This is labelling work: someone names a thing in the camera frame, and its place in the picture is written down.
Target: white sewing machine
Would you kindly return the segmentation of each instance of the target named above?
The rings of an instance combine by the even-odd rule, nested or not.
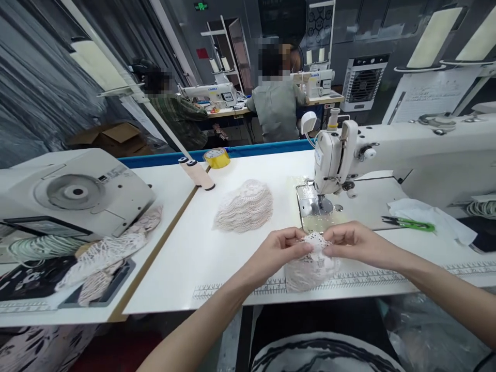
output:
[[[236,90],[232,83],[198,85],[186,88],[178,85],[178,88],[181,95],[186,98],[193,99],[197,97],[199,100],[217,103],[222,109],[233,107],[238,103]]]
[[[36,235],[119,237],[154,200],[140,177],[98,148],[0,170],[0,223]]]
[[[334,70],[314,72],[296,72],[291,74],[297,85],[304,84],[308,98],[328,96],[331,94]]]
[[[478,122],[466,119],[471,120],[453,119],[455,129],[449,132],[419,122],[359,127],[353,120],[337,131],[319,132],[314,182],[319,199],[343,190],[360,197],[354,179],[393,170],[409,197],[463,216],[457,204],[496,191],[496,114],[478,115]]]

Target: yellow tape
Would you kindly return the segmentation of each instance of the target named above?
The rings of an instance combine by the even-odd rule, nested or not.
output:
[[[224,168],[231,162],[226,149],[222,147],[216,147],[208,150],[204,153],[203,159],[205,159],[208,165],[210,165],[210,167],[213,169]]]

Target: white lace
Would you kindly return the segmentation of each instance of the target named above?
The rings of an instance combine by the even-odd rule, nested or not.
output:
[[[318,232],[307,235],[302,241],[310,243],[314,250],[284,266],[288,292],[303,292],[315,288],[332,278],[341,266],[339,259],[330,258],[322,253],[323,249],[332,243],[325,240]]]
[[[85,251],[55,286],[56,291],[84,283],[78,298],[81,306],[102,296],[124,260],[145,246],[146,235],[162,217],[162,206],[148,210],[119,238],[105,237]]]
[[[126,234],[119,238],[105,237],[93,244],[69,269],[64,278],[55,286],[56,291],[83,283],[86,278],[124,258],[131,256],[146,244],[144,233]]]
[[[263,226],[272,217],[272,194],[267,184],[249,179],[228,193],[215,215],[214,228],[244,233]]]
[[[89,303],[103,296],[114,278],[115,272],[124,264],[121,260],[105,270],[93,274],[84,281],[83,288],[77,299],[77,303],[82,307],[88,307]]]

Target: cardboard box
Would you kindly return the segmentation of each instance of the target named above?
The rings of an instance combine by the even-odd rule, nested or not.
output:
[[[85,130],[68,139],[66,144],[71,149],[98,147],[116,158],[153,155],[140,130],[128,122]]]

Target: scissors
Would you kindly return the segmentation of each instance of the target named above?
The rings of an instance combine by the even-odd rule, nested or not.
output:
[[[402,219],[398,217],[382,216],[382,221],[385,223],[389,223],[391,225],[401,226],[404,228],[412,228],[420,231],[426,231],[428,233],[431,233],[434,230],[436,230],[436,228],[432,224],[426,222]]]

